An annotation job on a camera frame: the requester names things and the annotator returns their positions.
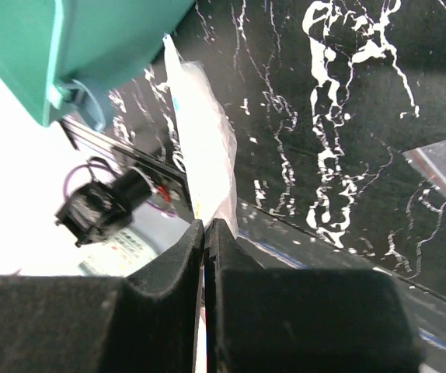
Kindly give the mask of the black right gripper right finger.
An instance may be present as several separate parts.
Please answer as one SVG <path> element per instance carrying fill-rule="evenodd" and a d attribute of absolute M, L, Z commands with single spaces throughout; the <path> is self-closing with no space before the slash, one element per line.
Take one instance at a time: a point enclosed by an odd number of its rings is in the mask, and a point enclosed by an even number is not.
<path fill-rule="evenodd" d="M 206 234 L 209 372 L 419 370 L 418 329 L 390 276 L 264 268 L 224 220 Z"/>

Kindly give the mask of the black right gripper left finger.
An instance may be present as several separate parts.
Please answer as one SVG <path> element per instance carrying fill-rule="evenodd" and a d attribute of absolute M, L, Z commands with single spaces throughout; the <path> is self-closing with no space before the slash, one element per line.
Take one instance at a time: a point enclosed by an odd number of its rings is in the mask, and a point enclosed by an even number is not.
<path fill-rule="evenodd" d="M 129 277 L 0 276 L 0 372 L 192 372 L 204 227 Z"/>

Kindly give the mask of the white blue cotton packet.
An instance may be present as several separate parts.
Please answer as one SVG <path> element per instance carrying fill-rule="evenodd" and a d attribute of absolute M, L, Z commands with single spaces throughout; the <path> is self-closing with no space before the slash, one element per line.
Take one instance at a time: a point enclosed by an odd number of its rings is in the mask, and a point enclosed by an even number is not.
<path fill-rule="evenodd" d="M 202 64 L 182 61 L 169 34 L 162 41 L 194 217 L 205 227 L 222 219 L 236 238 L 235 132 Z"/>

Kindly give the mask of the green plastic medicine box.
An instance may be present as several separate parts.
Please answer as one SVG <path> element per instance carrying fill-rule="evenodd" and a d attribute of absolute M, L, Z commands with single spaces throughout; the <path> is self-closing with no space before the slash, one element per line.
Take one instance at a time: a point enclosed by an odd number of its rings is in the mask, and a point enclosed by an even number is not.
<path fill-rule="evenodd" d="M 190 1 L 0 1 L 0 79 L 41 126 L 113 121 L 111 89 L 147 67 Z"/>

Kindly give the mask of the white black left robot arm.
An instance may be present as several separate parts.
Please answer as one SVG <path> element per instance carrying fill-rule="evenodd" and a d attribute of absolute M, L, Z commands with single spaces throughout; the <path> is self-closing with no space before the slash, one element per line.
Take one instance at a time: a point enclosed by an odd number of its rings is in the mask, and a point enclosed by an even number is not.
<path fill-rule="evenodd" d="M 86 169 L 90 181 L 74 191 L 71 178 Z M 161 188 L 137 166 L 116 173 L 105 160 L 93 156 L 64 178 L 63 204 L 55 214 L 55 225 L 63 225 L 74 237 L 75 246 L 103 242 L 134 220 L 134 211 Z"/>

